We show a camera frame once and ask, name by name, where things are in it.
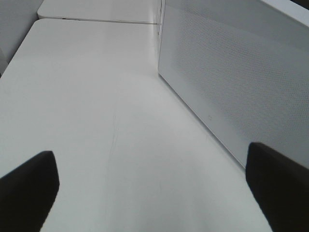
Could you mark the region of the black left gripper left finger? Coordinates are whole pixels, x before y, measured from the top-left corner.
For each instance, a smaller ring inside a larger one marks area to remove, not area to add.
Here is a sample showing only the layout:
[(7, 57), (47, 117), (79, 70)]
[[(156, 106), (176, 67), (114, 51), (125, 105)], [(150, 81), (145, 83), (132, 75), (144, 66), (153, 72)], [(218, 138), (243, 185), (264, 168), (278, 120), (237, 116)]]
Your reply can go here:
[(30, 158), (0, 179), (0, 230), (38, 232), (60, 186), (52, 151)]

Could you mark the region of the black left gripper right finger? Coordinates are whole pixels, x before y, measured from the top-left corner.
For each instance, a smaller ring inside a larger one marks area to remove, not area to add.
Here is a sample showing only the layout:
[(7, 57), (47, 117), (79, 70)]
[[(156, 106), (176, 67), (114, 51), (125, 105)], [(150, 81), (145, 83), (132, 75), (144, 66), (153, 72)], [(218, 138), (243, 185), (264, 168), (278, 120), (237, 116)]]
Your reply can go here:
[(250, 143), (246, 182), (274, 232), (309, 230), (309, 171), (263, 143)]

